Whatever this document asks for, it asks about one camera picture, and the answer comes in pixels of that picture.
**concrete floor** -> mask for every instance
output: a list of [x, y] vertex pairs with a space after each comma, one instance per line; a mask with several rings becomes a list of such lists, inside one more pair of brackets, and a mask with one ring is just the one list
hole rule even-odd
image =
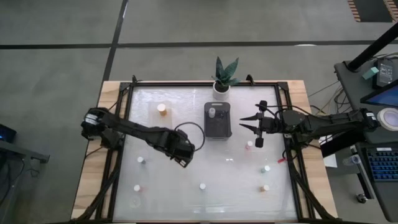
[[[0, 44], [111, 43], [121, 0], [0, 1]], [[357, 23], [345, 0], [130, 0], [120, 43], [374, 40], [390, 23]], [[208, 80], [216, 56], [239, 57], [238, 78], [305, 80], [307, 93], [336, 81], [333, 64], [364, 45], [118, 49], [110, 80]], [[385, 52], [397, 51], [390, 45]], [[17, 144], [51, 155], [38, 179], [25, 175], [15, 223], [70, 218], [87, 142], [80, 122], [96, 104], [109, 49], [0, 50], [0, 123]], [[310, 98], [321, 106], [338, 87]], [[340, 218], [387, 223], [365, 205], [355, 176], [330, 176]]]

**black container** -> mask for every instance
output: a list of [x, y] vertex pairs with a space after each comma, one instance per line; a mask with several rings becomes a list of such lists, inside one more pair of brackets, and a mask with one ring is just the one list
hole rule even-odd
[[[216, 110], [215, 117], [209, 117], [209, 109]], [[205, 135], [210, 139], [226, 140], [231, 137], [231, 105], [227, 102], [205, 103]]]

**small cup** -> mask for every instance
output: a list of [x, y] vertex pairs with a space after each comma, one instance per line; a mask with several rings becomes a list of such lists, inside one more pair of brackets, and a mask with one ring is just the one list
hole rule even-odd
[[247, 150], [250, 150], [252, 147], [253, 147], [253, 142], [252, 141], [248, 141], [244, 148], [247, 149]]
[[261, 192], [269, 191], [269, 186], [264, 184], [263, 186], [260, 187]]
[[199, 188], [200, 188], [200, 190], [205, 190], [205, 189], [206, 189], [206, 184], [201, 183], [201, 184], [199, 185]]
[[159, 111], [160, 115], [165, 116], [167, 114], [166, 105], [163, 103], [157, 105], [157, 111]]
[[140, 190], [141, 190], [140, 185], [137, 184], [137, 185], [134, 186], [134, 191], [135, 192], [139, 192]]
[[141, 164], [145, 164], [146, 161], [144, 160], [144, 158], [142, 158], [141, 156], [137, 158], [137, 162], [141, 163]]
[[261, 172], [262, 173], [265, 173], [265, 172], [268, 172], [268, 171], [270, 171], [271, 170], [271, 168], [269, 167], [269, 166], [264, 166], [262, 169], [261, 169]]

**black pole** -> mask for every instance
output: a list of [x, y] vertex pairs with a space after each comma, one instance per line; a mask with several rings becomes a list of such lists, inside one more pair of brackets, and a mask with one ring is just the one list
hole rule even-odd
[[360, 55], [358, 55], [354, 60], [352, 60], [348, 65], [348, 70], [354, 72], [363, 63], [371, 59], [375, 54], [377, 54], [381, 49], [390, 44], [393, 40], [398, 37], [398, 22], [395, 23], [387, 32], [385, 32], [381, 37], [373, 42], [369, 47], [367, 47]]

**black floor stripe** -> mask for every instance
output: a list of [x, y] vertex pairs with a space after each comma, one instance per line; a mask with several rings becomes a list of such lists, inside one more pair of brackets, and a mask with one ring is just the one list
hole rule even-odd
[[0, 45], [0, 49], [107, 49], [112, 44], [21, 44], [21, 45]]
[[318, 41], [254, 41], [254, 42], [165, 42], [165, 43], [125, 43], [125, 44], [38, 44], [0, 45], [0, 50], [18, 49], [107, 49], [113, 60], [116, 49], [177, 48], [177, 47], [277, 47], [312, 44], [317, 46], [370, 45], [374, 40], [318, 40]]
[[277, 46], [296, 46], [296, 45], [370, 45], [374, 40], [326, 40], [326, 41], [260, 41], [260, 42], [165, 42], [165, 43], [130, 43], [118, 44], [120, 49], [139, 49], [139, 48], [176, 48], [176, 47], [277, 47]]
[[111, 75], [113, 59], [114, 59], [114, 55], [116, 53], [116, 48], [118, 47], [119, 37], [120, 37], [123, 20], [124, 20], [124, 14], [126, 13], [128, 2], [129, 2], [129, 0], [123, 0], [122, 6], [120, 8], [118, 23], [116, 24], [116, 28], [114, 30], [112, 46], [111, 46], [111, 49], [109, 50], [109, 55], [108, 55], [108, 59], [106, 61], [106, 65], [105, 65], [104, 75], [102, 77], [102, 82], [108, 81], [109, 77]]

